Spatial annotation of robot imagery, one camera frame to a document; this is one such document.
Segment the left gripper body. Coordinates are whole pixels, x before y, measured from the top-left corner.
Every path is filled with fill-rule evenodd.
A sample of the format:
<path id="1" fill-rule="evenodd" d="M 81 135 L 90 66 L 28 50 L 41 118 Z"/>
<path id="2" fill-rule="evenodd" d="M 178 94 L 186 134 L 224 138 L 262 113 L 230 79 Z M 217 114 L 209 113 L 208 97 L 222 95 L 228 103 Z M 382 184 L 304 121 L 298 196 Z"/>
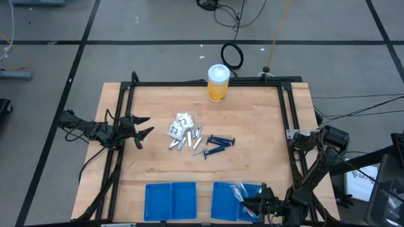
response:
<path id="1" fill-rule="evenodd" d="M 134 138 L 134 143 L 138 149 L 142 149 L 142 141 L 135 138 L 136 133 L 138 132 L 135 128 L 135 125 L 139 124 L 132 124 L 131 122 L 131 116 L 132 115 L 125 115 L 119 119 L 120 125 L 119 125 L 119 132 L 122 134 L 122 136 L 125 136 L 126 138 L 133 137 Z"/>

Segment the black plastic bin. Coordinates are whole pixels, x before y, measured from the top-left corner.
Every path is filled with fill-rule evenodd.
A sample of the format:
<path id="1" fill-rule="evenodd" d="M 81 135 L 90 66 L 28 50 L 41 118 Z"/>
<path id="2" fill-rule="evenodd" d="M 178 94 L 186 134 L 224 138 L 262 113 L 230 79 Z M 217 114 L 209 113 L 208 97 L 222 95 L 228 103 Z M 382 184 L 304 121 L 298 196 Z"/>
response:
<path id="1" fill-rule="evenodd" d="M 375 227 L 404 227 L 404 168 L 389 154 L 382 157 L 365 221 Z"/>

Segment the black aluminium table frame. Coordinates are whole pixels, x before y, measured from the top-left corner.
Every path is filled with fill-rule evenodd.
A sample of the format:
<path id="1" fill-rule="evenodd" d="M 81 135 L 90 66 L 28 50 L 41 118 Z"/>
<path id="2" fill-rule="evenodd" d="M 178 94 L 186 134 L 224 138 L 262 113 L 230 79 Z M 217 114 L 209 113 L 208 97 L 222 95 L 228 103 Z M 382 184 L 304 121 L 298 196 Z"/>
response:
<path id="1" fill-rule="evenodd" d="M 144 220 L 145 187 L 150 183 L 196 182 L 197 218 L 211 222 L 210 209 L 215 182 L 266 183 L 284 197 L 292 184 L 287 154 L 287 128 L 313 130 L 317 123 L 308 84 L 301 79 L 235 78 L 227 97 L 211 102 L 204 82 L 140 82 L 134 89 L 131 111 L 150 120 L 140 129 L 154 127 L 143 148 L 132 140 L 124 147 L 116 187 L 104 199 L 102 218 L 115 222 Z M 204 159 L 200 151 L 185 144 L 169 150 L 168 128 L 179 112 L 193 115 L 202 125 L 202 136 L 235 138 L 225 151 Z"/>

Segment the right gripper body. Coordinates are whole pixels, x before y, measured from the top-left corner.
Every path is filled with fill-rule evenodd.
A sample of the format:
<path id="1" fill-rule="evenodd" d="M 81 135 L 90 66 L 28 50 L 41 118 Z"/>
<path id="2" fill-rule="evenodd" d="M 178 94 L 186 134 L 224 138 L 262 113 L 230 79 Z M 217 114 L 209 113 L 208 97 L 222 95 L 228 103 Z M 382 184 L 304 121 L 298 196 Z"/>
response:
<path id="1" fill-rule="evenodd" d="M 261 192 L 258 193 L 258 220 L 264 221 L 269 214 L 283 216 L 285 214 L 284 202 L 274 195 L 272 189 L 265 183 L 261 184 Z"/>

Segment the white bottle with yellow label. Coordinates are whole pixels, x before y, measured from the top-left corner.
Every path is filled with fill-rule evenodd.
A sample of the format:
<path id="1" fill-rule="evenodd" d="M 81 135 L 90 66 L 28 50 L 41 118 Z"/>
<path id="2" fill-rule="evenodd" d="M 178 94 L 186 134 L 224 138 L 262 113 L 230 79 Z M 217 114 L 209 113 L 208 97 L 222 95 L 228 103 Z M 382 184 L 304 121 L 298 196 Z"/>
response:
<path id="1" fill-rule="evenodd" d="M 208 98 L 221 102 L 227 96 L 230 70 L 223 64 L 212 65 L 208 70 Z"/>

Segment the white printed cardboard box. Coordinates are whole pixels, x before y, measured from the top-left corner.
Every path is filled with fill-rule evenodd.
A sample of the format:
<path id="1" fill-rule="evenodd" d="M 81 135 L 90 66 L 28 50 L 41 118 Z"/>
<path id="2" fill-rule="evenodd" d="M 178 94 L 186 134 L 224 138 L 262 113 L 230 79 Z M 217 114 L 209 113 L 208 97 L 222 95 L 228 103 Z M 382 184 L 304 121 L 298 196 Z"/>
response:
<path id="1" fill-rule="evenodd" d="M 344 174 L 345 193 L 351 194 L 353 199 L 369 202 L 374 182 L 358 170 Z"/>

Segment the black caster foot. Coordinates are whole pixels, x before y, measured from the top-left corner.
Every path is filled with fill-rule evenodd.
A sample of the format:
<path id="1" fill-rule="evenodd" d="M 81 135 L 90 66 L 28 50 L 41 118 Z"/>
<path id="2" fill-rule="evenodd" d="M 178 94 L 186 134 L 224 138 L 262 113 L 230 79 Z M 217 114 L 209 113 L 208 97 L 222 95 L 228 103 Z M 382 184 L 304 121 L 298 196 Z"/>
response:
<path id="1" fill-rule="evenodd" d="M 13 111 L 13 107 L 11 106 L 11 100 L 0 98 L 0 115 L 9 114 Z"/>

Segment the grey metal base bar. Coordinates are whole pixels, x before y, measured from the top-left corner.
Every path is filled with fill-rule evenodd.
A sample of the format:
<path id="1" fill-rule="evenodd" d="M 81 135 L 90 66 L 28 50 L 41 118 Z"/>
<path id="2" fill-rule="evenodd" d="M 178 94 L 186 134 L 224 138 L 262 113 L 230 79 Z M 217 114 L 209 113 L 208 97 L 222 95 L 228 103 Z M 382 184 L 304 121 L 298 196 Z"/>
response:
<path id="1" fill-rule="evenodd" d="M 26 6 L 64 6 L 66 0 L 11 0 L 11 3 Z"/>
<path id="2" fill-rule="evenodd" d="M 30 72 L 25 71 L 3 71 L 0 70 L 0 79 L 21 79 L 30 81 L 32 75 Z"/>

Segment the black metal bar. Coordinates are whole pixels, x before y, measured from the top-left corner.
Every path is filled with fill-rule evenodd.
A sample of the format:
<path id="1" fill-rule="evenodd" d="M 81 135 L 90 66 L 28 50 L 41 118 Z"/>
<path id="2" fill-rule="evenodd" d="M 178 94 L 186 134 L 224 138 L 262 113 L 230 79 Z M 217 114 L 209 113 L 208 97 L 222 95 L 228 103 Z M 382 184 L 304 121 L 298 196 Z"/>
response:
<path id="1" fill-rule="evenodd" d="M 379 164 L 385 154 L 394 155 L 394 146 L 391 145 L 372 153 L 367 153 L 349 160 L 345 160 L 344 158 L 342 158 L 342 160 L 330 170 L 330 175 L 340 175 L 346 172 L 358 170 L 362 167 Z"/>

